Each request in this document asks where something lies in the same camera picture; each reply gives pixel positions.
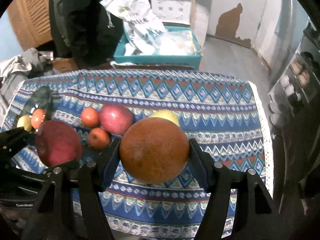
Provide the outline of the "small yellow fruit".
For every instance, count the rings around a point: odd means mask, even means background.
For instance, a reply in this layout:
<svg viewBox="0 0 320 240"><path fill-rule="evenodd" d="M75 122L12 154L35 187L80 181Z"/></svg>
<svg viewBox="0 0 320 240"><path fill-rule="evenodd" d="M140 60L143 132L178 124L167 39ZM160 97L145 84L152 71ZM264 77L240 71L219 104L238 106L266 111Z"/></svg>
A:
<svg viewBox="0 0 320 240"><path fill-rule="evenodd" d="M33 129L31 118L28 115L21 116L17 121L17 128L24 128L25 131L30 132Z"/></svg>

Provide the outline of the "red apple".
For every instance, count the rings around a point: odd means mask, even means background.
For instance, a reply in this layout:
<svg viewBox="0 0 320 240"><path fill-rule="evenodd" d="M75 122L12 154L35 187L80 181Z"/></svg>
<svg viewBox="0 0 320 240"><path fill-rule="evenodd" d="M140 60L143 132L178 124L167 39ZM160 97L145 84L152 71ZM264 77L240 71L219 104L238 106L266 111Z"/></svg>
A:
<svg viewBox="0 0 320 240"><path fill-rule="evenodd" d="M101 127L108 133L124 135L133 124L132 112L124 106L105 104L99 112Z"/></svg>
<svg viewBox="0 0 320 240"><path fill-rule="evenodd" d="M61 121L42 123L35 135L37 155L47 167L80 160L81 141L74 129Z"/></svg>

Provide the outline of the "orange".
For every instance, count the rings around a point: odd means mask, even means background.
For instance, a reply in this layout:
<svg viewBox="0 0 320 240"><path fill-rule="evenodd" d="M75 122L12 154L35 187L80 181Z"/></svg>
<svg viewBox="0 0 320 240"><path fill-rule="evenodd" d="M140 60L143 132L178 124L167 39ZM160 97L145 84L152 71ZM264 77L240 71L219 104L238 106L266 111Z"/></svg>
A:
<svg viewBox="0 0 320 240"><path fill-rule="evenodd" d="M96 150L103 150L111 143L108 133L100 127L91 129L88 134L88 143Z"/></svg>
<svg viewBox="0 0 320 240"><path fill-rule="evenodd" d="M175 179L189 159L189 140L172 121L146 118L123 135L120 160L127 173L147 184Z"/></svg>

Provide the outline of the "small orange tangerine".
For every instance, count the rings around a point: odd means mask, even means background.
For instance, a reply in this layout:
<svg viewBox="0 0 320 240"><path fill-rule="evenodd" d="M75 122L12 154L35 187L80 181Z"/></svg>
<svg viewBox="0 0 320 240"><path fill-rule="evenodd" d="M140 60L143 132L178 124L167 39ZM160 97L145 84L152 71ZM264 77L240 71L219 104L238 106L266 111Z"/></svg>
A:
<svg viewBox="0 0 320 240"><path fill-rule="evenodd" d="M81 122L89 128L96 128L100 125L99 113L92 107L86 107L81 112Z"/></svg>

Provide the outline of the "green yellow pear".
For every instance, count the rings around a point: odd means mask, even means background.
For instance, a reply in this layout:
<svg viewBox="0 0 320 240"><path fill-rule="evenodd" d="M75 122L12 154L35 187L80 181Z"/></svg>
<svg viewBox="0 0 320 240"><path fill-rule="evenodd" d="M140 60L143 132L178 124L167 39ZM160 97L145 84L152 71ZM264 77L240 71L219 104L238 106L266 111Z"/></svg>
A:
<svg viewBox="0 0 320 240"><path fill-rule="evenodd" d="M150 118L166 119L166 120L169 120L169 121L173 122L178 127L180 127L180 122L178 120L178 116L173 111L170 111L170 110L167 110L167 109L161 109L159 111L155 111L149 117Z"/></svg>

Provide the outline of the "dark glass plate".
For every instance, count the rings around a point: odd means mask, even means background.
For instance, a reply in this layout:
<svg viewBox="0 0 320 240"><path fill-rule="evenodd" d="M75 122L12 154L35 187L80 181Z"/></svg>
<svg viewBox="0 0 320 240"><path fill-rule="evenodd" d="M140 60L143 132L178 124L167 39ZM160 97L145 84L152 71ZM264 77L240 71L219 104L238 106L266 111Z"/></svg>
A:
<svg viewBox="0 0 320 240"><path fill-rule="evenodd" d="M44 110L46 120L52 118L54 103L52 90L48 86L42 86L33 92L32 96L26 101L20 115L32 116L37 109Z"/></svg>

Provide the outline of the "grey white clothes pile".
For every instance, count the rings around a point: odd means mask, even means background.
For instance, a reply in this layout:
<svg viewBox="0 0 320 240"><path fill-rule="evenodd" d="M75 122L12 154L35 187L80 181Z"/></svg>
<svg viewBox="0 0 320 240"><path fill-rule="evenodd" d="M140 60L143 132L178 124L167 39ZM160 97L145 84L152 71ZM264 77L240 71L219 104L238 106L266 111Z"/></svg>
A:
<svg viewBox="0 0 320 240"><path fill-rule="evenodd" d="M1 120L4 119L9 105L20 83L38 76L53 75L52 51L38 51L30 48L1 62Z"/></svg>

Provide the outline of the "blue patterned tablecloth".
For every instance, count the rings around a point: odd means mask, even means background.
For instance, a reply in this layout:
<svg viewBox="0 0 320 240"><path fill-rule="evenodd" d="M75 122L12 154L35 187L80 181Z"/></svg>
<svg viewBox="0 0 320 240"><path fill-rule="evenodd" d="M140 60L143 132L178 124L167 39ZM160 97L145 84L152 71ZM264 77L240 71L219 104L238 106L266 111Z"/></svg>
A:
<svg viewBox="0 0 320 240"><path fill-rule="evenodd" d="M128 108L135 120L161 109L174 112L182 130L200 148L230 169L257 171L273 192L270 128L255 84L235 77L181 70L78 70L37 77L14 86L1 131L15 118L33 92L52 91L52 117L71 126L87 144L83 109L113 103ZM118 166L111 186L100 194L111 228L149 239L193 239L204 216L209 194L200 189L189 168L159 185L133 179Z"/></svg>

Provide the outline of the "shoe rack with shoes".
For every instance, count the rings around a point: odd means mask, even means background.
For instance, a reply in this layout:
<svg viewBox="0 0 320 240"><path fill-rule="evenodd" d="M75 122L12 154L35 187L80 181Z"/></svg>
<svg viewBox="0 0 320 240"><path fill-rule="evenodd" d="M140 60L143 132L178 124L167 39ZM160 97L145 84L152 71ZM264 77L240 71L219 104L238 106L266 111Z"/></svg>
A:
<svg viewBox="0 0 320 240"><path fill-rule="evenodd" d="M309 22L296 51L268 93L271 134L280 132L318 92L319 32Z"/></svg>

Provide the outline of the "wooden louvered cabinet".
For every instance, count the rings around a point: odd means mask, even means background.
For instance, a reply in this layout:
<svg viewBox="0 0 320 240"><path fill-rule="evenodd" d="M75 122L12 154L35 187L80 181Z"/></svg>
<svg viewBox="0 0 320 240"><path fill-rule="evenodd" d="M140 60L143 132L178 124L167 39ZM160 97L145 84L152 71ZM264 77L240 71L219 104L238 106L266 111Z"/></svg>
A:
<svg viewBox="0 0 320 240"><path fill-rule="evenodd" d="M7 8L9 20L24 51L53 40L49 0L13 0Z"/></svg>

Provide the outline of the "black hanging clothes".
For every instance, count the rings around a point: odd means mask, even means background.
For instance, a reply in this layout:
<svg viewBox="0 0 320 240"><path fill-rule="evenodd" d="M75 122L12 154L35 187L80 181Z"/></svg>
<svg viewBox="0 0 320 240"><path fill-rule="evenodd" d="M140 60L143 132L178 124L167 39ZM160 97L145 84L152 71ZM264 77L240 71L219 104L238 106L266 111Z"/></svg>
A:
<svg viewBox="0 0 320 240"><path fill-rule="evenodd" d="M51 36L57 55L80 69L107 63L123 34L121 19L108 15L102 0L49 0Z"/></svg>

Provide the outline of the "white printed plastic bag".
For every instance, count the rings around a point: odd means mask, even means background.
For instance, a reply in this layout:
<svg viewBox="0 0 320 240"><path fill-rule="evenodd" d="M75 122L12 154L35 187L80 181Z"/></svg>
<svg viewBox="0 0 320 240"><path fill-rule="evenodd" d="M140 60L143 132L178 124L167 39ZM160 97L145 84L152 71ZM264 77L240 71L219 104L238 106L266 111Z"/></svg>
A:
<svg viewBox="0 0 320 240"><path fill-rule="evenodd" d="M151 9L149 0L102 0L108 15L123 21L128 41L144 55L156 52L156 39L167 30Z"/></svg>

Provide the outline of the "teal plastic crate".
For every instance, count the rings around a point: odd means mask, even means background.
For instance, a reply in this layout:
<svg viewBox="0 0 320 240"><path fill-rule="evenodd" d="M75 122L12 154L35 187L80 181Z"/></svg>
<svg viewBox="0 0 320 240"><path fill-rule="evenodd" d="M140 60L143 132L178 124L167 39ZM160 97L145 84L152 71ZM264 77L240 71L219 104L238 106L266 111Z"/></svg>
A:
<svg viewBox="0 0 320 240"><path fill-rule="evenodd" d="M188 27L169 26L166 27L167 32L179 30L191 30ZM120 39L116 51L114 52L114 60L118 65L159 65L159 66L176 66L184 69L198 70L202 59L202 48L193 33L193 41L197 48L197 53L187 56L163 56L153 53L145 55L140 51L133 49L125 35Z"/></svg>

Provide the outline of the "white door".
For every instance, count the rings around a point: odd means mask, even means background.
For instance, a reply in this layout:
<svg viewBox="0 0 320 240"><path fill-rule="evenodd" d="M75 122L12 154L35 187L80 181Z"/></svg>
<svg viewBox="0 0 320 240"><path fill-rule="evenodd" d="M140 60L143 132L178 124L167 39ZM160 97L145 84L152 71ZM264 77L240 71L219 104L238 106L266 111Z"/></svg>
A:
<svg viewBox="0 0 320 240"><path fill-rule="evenodd" d="M295 28L293 0L266 0L253 48L270 79L288 57Z"/></svg>

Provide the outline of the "white patterned storage box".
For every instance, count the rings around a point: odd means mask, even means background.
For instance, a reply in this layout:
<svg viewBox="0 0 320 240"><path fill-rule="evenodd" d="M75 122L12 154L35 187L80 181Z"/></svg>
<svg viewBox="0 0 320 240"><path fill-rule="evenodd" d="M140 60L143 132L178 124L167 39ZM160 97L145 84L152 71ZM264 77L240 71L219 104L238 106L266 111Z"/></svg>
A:
<svg viewBox="0 0 320 240"><path fill-rule="evenodd" d="M190 25L193 0L150 0L153 12L163 23Z"/></svg>

